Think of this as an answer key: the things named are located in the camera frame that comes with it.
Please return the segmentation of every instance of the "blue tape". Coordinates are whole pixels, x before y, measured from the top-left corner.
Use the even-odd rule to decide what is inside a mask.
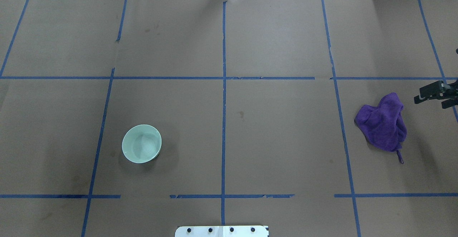
[[[3,64],[2,64],[1,69],[0,69],[0,76],[2,76],[3,75],[3,71],[5,71],[5,66],[6,66],[6,63],[8,61],[8,57],[10,56],[11,48],[13,48],[13,44],[14,44],[14,40],[16,39],[16,35],[18,34],[19,26],[21,25],[21,22],[22,22],[22,20],[24,18],[24,14],[26,12],[28,2],[29,2],[29,0],[26,0],[26,2],[24,4],[23,12],[21,13],[21,16],[19,17],[18,25],[16,25],[16,29],[14,30],[13,38],[11,38],[10,46],[8,47],[8,51],[6,52],[5,59],[3,60]]]
[[[190,194],[170,195],[170,198],[292,198],[294,194]]]
[[[220,194],[170,195],[170,198],[221,198]]]
[[[336,80],[443,80],[442,77],[332,77]]]
[[[113,68],[111,69],[110,83],[108,84],[108,92],[107,92],[107,97],[105,100],[105,108],[103,110],[102,124],[100,126],[100,134],[98,136],[97,151],[95,153],[95,160],[94,160],[94,166],[93,166],[92,177],[91,177],[91,185],[89,187],[89,195],[92,195],[92,192],[94,189],[95,174],[97,172],[97,164],[98,164],[98,156],[100,154],[100,147],[102,146],[103,130],[105,129],[105,120],[107,118],[108,102],[110,101],[111,86],[113,85],[114,74],[115,74],[115,69]]]
[[[228,80],[314,80],[314,77],[227,77]]]
[[[115,80],[157,79],[157,80],[222,80],[223,77],[189,77],[189,76],[116,76]]]
[[[223,125],[221,146],[221,195],[226,194],[226,3],[223,2]],[[225,224],[225,200],[221,197],[221,225]]]
[[[458,197],[458,193],[358,193],[335,194],[334,198]]]
[[[227,194],[225,198],[291,198],[294,194]]]
[[[127,0],[124,0],[124,7],[122,9],[122,15],[121,15],[121,23],[119,24],[118,38],[116,39],[116,41],[121,40],[122,26],[124,25],[124,15],[126,14],[126,6],[127,6]]]
[[[225,226],[226,225],[226,199],[221,198],[221,225]]]
[[[97,151],[95,153],[94,167],[92,170],[92,177],[91,177],[91,185],[89,187],[89,195],[92,195],[93,189],[94,189],[95,174],[97,172],[97,165],[98,165],[98,156],[100,154],[100,147],[102,146],[103,130],[105,129],[105,120],[107,118],[108,102],[110,101],[111,86],[113,85],[114,74],[115,74],[115,69],[113,68],[111,69],[110,83],[108,84],[107,98],[105,100],[105,108],[103,110],[102,124],[100,126],[100,134],[98,136]],[[89,217],[90,207],[91,207],[91,198],[88,198],[87,204],[86,204],[86,212],[84,214],[84,221],[83,221],[83,228],[81,231],[81,237],[84,237],[86,233],[87,218]]]
[[[327,37],[327,47],[329,49],[329,59],[331,60],[331,66],[332,66],[332,77],[334,81],[334,89],[336,92],[336,98],[337,98],[337,108],[339,111],[339,118],[340,118],[340,128],[342,130],[342,138],[343,138],[343,146],[345,148],[345,156],[347,158],[347,171],[348,171],[348,178],[350,181],[350,190],[351,193],[355,193],[355,187],[353,186],[353,176],[351,172],[351,165],[350,165],[350,155],[348,153],[348,146],[347,146],[347,136],[345,135],[345,126],[344,126],[344,118],[342,116],[342,107],[340,106],[340,96],[339,96],[339,90],[338,90],[338,85],[337,85],[337,80],[336,80],[336,71],[335,71],[335,66],[334,66],[334,59],[332,57],[331,53],[331,37],[329,35],[329,27],[327,24],[327,16],[326,16],[326,8],[324,4],[324,0],[321,0],[322,8],[323,8],[323,17],[324,17],[324,26],[326,28],[326,37]],[[356,198],[352,199],[353,201],[353,212],[355,214],[355,224],[356,224],[356,232],[358,234],[358,237],[361,237],[361,229],[360,229],[360,219],[358,216],[358,208],[356,206]]]
[[[83,228],[81,231],[81,237],[84,237],[86,234],[87,218],[89,217],[90,207],[91,207],[91,200],[90,198],[88,198],[87,203],[86,203],[86,212],[84,213],[84,221],[83,221]]]
[[[108,80],[108,76],[1,76],[0,79],[81,79],[81,80]]]
[[[437,50],[435,49],[434,41],[432,40],[431,33],[428,27],[428,22],[425,17],[425,13],[423,12],[422,1],[418,0],[418,6],[420,7],[420,12],[422,14],[423,23],[425,24],[425,29],[427,30],[428,38],[431,43],[432,51],[434,52],[435,60],[437,61],[437,66],[439,66],[440,74],[442,75],[442,79],[447,84],[447,78],[445,77],[444,70],[442,70],[442,65],[440,64],[439,56],[437,55]],[[458,113],[456,107],[453,107],[453,113],[455,114],[455,119],[458,122]]]
[[[121,195],[0,194],[0,198],[121,198]]]

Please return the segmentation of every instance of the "stain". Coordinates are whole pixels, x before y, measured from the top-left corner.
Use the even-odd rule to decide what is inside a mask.
[[[80,179],[79,175],[75,175],[74,177],[72,177],[72,181],[74,182],[78,182],[79,179]]]
[[[240,118],[242,119],[242,122],[245,122],[245,119],[244,119],[245,113],[243,111],[239,111],[237,113],[239,113]]]
[[[44,217],[40,218],[40,220],[44,221],[44,220],[48,219],[49,217],[51,217],[52,215],[53,215],[53,213],[49,212]]]

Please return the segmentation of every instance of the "microfiber cloth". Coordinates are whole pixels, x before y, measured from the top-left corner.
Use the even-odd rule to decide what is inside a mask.
[[[395,152],[401,164],[404,164],[399,150],[407,136],[407,128],[402,120],[404,105],[398,94],[392,92],[384,96],[377,107],[364,105],[355,118],[355,123],[364,133],[368,142],[379,149]]]

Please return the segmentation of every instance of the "bowl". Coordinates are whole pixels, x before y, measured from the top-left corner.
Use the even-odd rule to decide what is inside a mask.
[[[122,140],[122,152],[131,162],[141,164],[151,161],[161,150],[162,138],[151,125],[140,124],[130,129]]]

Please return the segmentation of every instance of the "metal bracket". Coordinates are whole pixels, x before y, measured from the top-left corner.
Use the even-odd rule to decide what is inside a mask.
[[[268,226],[178,227],[175,237],[269,237]]]

